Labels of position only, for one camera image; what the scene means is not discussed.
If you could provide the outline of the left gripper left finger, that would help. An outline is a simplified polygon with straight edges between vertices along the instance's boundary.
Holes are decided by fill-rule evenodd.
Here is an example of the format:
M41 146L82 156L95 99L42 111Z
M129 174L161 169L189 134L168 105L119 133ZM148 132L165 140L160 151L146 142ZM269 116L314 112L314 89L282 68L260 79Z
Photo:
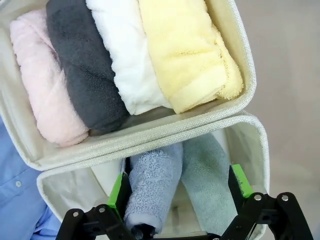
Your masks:
M108 201L84 212L73 208L66 212L57 234L58 240L95 240L106 235L110 240L134 240L124 224L127 203L132 194L128 175L118 175Z

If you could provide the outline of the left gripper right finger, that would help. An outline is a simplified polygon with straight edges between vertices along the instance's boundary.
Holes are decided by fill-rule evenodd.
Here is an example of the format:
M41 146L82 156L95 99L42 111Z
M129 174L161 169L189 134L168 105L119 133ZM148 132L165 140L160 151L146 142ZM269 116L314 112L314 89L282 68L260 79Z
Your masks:
M254 192L242 167L229 166L228 187L237 216L221 236L222 240L248 240L257 225L267 225L276 240L312 240L303 211L291 192L276 198Z

